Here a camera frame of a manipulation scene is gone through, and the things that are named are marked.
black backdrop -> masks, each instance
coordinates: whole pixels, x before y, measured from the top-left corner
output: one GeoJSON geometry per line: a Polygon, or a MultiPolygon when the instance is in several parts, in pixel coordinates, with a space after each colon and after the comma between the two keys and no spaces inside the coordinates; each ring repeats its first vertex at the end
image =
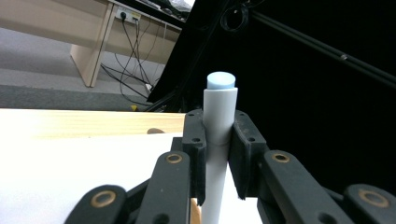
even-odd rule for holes
{"type": "MultiPolygon", "coordinates": [[[[237,109],[270,148],[292,153],[339,193],[365,183],[396,194],[395,89],[252,18],[246,29],[225,32],[221,13],[195,4],[150,100],[177,90],[168,111],[183,100],[184,110],[194,109],[205,77],[231,72],[237,109]]],[[[395,8],[390,0],[267,0],[253,10],[396,75],[395,8]]]]}

power outlet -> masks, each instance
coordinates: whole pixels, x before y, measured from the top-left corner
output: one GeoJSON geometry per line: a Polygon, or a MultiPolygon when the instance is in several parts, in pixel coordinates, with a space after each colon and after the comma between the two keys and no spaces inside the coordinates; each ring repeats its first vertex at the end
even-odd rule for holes
{"type": "Polygon", "coordinates": [[[132,11],[131,9],[128,9],[126,7],[119,7],[117,10],[116,18],[122,20],[121,13],[124,12],[126,15],[125,21],[135,23],[135,21],[140,21],[140,17],[142,16],[141,14],[132,11]]]}

desk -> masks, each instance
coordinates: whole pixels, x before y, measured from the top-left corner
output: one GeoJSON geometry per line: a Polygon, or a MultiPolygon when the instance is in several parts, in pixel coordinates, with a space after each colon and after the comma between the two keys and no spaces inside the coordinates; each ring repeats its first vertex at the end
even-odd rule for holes
{"type": "MultiPolygon", "coordinates": [[[[126,189],[146,180],[159,153],[170,149],[171,137],[182,133],[184,114],[0,109],[0,124],[2,224],[26,223],[24,218],[60,223],[53,220],[63,219],[104,180],[126,189]],[[165,133],[147,134],[151,128],[165,133]],[[146,152],[136,156],[134,149],[142,147],[146,152]],[[151,168],[142,168],[142,161],[151,168]],[[11,212],[16,214],[7,219],[11,212]]],[[[256,202],[238,199],[228,171],[220,223],[261,223],[256,202]]],[[[192,223],[199,223],[199,209],[191,205],[192,223]]]]}
{"type": "MultiPolygon", "coordinates": [[[[109,0],[2,0],[0,27],[71,43],[70,54],[85,85],[94,87],[105,51],[128,56],[131,53],[120,20],[115,20],[118,7],[119,4],[109,0]]],[[[139,47],[140,57],[166,63],[180,29],[142,15],[141,27],[150,22],[139,47]],[[155,42],[158,27],[163,40],[155,42]]]]}

white cylinder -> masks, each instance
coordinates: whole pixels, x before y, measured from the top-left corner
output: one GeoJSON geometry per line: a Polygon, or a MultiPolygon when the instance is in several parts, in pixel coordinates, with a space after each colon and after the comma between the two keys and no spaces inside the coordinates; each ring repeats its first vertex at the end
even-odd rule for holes
{"type": "Polygon", "coordinates": [[[230,73],[215,72],[207,76],[203,109],[207,143],[206,195],[202,206],[203,224],[219,223],[238,93],[234,83],[235,77],[230,73]]]}

floor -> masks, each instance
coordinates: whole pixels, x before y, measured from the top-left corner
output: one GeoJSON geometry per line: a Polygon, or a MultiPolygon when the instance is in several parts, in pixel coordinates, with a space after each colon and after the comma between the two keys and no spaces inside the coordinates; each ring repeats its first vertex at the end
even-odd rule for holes
{"type": "MultiPolygon", "coordinates": [[[[70,49],[69,43],[0,28],[0,85],[35,90],[124,94],[140,102],[145,101],[149,95],[148,85],[123,75],[122,80],[130,88],[122,86],[103,68],[99,71],[95,86],[86,87],[70,56],[70,49]]],[[[120,64],[125,66],[129,57],[117,55],[117,59],[114,53],[106,52],[102,62],[113,69],[108,71],[120,79],[121,73],[116,70],[123,71],[120,64]]],[[[154,86],[161,76],[164,64],[142,61],[144,72],[140,72],[137,64],[136,59],[132,58],[124,74],[147,78],[154,86]]]]}

